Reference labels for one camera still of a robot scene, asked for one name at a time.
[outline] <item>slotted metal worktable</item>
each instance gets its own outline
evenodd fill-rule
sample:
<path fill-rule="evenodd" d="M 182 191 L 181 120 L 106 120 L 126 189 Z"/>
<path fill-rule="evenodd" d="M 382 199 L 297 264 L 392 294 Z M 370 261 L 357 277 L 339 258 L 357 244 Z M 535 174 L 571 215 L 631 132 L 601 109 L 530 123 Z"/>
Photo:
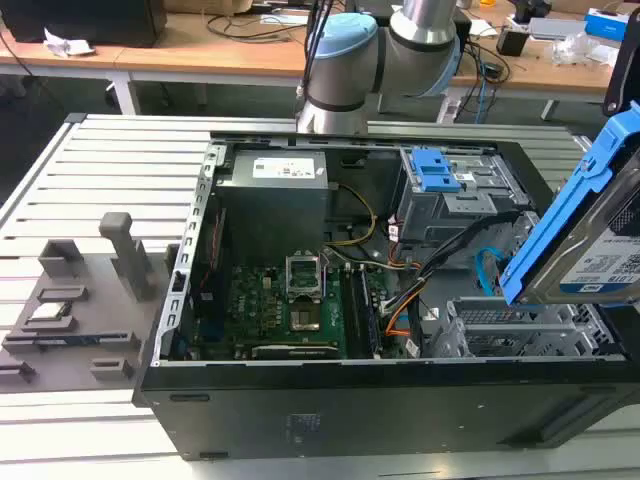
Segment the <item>slotted metal worktable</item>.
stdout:
<path fill-rule="evenodd" d="M 163 251 L 182 234 L 211 130 L 294 129 L 290 121 L 262 119 L 78 120 L 60 128 L 0 209 L 0 338 L 41 273 L 36 257 L 48 238 L 72 237 L 82 253 L 109 253 L 99 219 L 109 210 L 128 211 L 132 234 L 147 251 Z M 553 189 L 584 146 L 553 127 L 375 122 L 370 131 L 519 141 Z M 555 450 L 186 463 L 151 411 L 130 404 L 131 393 L 0 395 L 0 478 L 640 477 L 639 407 L 616 412 Z"/>

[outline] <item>gray floor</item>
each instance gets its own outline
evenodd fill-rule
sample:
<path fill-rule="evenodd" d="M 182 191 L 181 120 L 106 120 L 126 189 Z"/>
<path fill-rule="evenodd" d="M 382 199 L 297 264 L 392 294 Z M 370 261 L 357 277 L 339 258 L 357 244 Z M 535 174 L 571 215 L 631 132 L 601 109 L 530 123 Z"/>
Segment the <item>gray floor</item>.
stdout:
<path fill-rule="evenodd" d="M 104 100 L 106 82 L 77 79 L 43 79 L 46 87 L 62 106 L 53 101 L 38 82 L 28 82 L 25 98 L 0 99 L 0 142 L 2 145 L 3 175 L 0 178 L 0 203 L 28 170 L 39 152 L 64 120 L 66 113 L 118 113 Z M 207 89 L 209 104 L 199 109 L 194 88 L 190 84 L 166 84 L 170 101 L 166 101 L 159 84 L 141 83 L 137 86 L 142 112 L 152 115 L 212 115 L 241 117 L 291 118 L 294 90 L 277 87 L 245 87 L 212 85 Z M 371 119 L 435 121 L 439 98 L 415 100 L 390 98 L 389 112 L 376 112 L 377 98 L 367 102 Z M 488 115 L 486 123 L 541 125 L 540 112 L 544 102 L 534 100 L 499 99 Z M 473 122 L 474 115 L 463 113 L 459 122 Z M 551 125 L 565 125 L 575 133 L 591 138 L 604 125 L 605 118 L 598 105 L 562 103 Z"/>

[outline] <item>black box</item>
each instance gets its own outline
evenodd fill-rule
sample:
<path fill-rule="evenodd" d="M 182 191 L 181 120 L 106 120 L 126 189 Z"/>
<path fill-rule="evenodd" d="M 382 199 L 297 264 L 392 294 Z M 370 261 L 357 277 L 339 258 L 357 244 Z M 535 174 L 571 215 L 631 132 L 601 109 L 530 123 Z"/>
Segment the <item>black box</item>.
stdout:
<path fill-rule="evenodd" d="M 18 42 L 41 42 L 46 28 L 69 40 L 150 47 L 167 21 L 162 0 L 0 0 L 0 10 Z"/>
<path fill-rule="evenodd" d="M 519 57 L 522 55 L 522 49 L 527 42 L 529 34 L 525 32 L 516 32 L 514 30 L 503 30 L 498 38 L 496 50 L 500 55 L 508 57 Z"/>

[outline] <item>hard drive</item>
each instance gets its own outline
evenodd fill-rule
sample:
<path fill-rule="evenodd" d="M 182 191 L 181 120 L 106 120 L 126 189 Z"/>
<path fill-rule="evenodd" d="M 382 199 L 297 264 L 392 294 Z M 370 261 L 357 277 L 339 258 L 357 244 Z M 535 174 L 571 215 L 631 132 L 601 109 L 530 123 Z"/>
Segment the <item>hard drive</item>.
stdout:
<path fill-rule="evenodd" d="M 640 297 L 640 107 L 613 117 L 503 272 L 509 303 Z"/>

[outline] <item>desk leg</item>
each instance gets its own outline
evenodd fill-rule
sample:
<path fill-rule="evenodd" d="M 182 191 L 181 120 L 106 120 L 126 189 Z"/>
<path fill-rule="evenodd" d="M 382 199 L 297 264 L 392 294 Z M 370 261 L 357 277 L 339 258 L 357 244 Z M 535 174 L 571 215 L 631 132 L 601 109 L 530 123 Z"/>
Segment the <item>desk leg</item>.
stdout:
<path fill-rule="evenodd" d="M 442 104 L 440 105 L 440 113 L 438 113 L 437 120 L 438 123 L 455 123 L 464 95 L 465 91 L 462 89 L 450 88 L 446 91 Z"/>
<path fill-rule="evenodd" d="M 559 103 L 560 102 L 558 102 L 557 100 L 547 100 L 547 104 L 544 106 L 544 110 L 542 111 L 542 115 L 540 115 L 540 118 L 545 122 L 551 120 L 553 114 L 556 113 L 556 108 L 558 108 Z"/>
<path fill-rule="evenodd" d="M 386 105 L 384 101 L 384 94 L 378 94 L 378 113 L 385 113 Z"/>
<path fill-rule="evenodd" d="M 22 75 L 3 75 L 4 79 L 3 86 L 8 90 L 11 90 L 13 95 L 18 98 L 23 98 L 27 95 L 27 91 L 24 89 L 22 85 Z"/>
<path fill-rule="evenodd" d="M 138 95 L 136 87 L 131 81 L 128 72 L 114 72 L 111 77 L 113 86 L 116 89 L 118 104 L 123 115 L 139 115 L 140 104 L 138 103 Z"/>
<path fill-rule="evenodd" d="M 206 83 L 196 83 L 194 85 L 196 89 L 196 103 L 198 104 L 199 110 L 204 110 L 207 106 L 207 84 Z"/>

